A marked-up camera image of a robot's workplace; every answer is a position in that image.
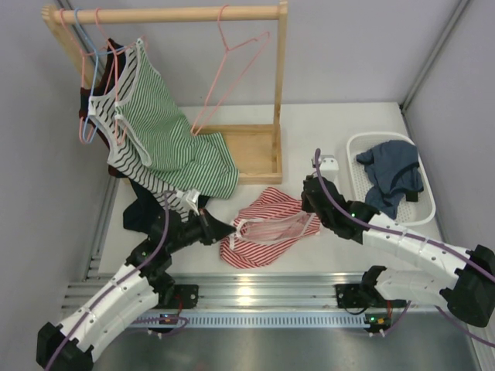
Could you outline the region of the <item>red striped tank top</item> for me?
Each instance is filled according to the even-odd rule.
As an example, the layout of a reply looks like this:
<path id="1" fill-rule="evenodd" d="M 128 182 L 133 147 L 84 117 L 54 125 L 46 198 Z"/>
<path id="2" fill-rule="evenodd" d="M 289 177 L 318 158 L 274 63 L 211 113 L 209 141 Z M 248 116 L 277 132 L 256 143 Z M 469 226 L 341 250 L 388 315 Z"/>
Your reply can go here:
<path id="1" fill-rule="evenodd" d="M 232 220 L 235 231 L 220 242 L 220 259 L 237 269 L 267 267 L 301 239 L 320 232 L 302 201 L 268 187 Z"/>

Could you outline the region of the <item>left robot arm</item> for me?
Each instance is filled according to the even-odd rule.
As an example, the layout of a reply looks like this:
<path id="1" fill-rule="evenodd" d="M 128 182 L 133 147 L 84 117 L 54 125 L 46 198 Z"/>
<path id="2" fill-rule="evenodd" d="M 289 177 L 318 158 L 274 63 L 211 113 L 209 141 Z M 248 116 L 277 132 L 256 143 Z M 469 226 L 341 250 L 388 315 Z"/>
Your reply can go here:
<path id="1" fill-rule="evenodd" d="M 166 212 L 135 247 L 117 273 L 72 315 L 38 332 L 36 362 L 44 370 L 91 370 L 103 351 L 148 310 L 165 307 L 175 297 L 167 270 L 172 254 L 201 243 L 209 246 L 235 233 L 207 210 L 186 223 L 172 223 Z"/>

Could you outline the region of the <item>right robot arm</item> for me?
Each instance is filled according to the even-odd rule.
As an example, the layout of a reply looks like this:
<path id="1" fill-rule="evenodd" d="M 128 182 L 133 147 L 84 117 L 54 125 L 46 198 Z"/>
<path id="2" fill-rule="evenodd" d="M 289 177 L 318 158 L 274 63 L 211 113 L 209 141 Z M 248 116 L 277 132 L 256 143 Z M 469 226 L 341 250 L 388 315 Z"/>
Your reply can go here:
<path id="1" fill-rule="evenodd" d="M 391 254 L 414 266 L 397 271 L 373 266 L 362 277 L 360 295 L 369 306 L 416 301 L 446 307 L 468 325 L 488 326 L 494 312 L 494 252 L 470 250 L 418 235 L 373 206 L 345 200 L 335 185 L 315 175 L 303 182 L 302 208 L 338 237 Z"/>

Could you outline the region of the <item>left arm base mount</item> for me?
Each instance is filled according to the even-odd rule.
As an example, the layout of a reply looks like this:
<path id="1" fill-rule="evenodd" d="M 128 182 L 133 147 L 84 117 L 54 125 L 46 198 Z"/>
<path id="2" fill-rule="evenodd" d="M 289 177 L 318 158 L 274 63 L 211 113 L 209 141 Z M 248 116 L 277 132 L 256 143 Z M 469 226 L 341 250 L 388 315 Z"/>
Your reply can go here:
<path id="1" fill-rule="evenodd" d="M 159 295 L 155 309 L 192 309 L 199 298 L 199 286 L 196 284 L 175 284 L 164 294 Z"/>

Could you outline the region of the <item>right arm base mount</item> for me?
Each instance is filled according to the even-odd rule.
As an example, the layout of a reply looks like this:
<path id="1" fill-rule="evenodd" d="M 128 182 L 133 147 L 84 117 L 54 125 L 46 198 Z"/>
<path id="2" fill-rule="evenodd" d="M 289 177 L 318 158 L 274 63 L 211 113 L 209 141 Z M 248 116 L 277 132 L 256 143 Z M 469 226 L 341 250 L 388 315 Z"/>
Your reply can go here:
<path id="1" fill-rule="evenodd" d="M 405 300 L 385 299 L 375 288 L 379 274 L 385 270 L 384 266 L 372 266 L 363 274 L 360 283 L 337 284 L 337 307 L 348 312 L 350 309 L 358 309 L 354 315 L 362 314 L 369 308 L 387 308 L 388 305 L 392 308 L 404 308 L 407 304 Z"/>

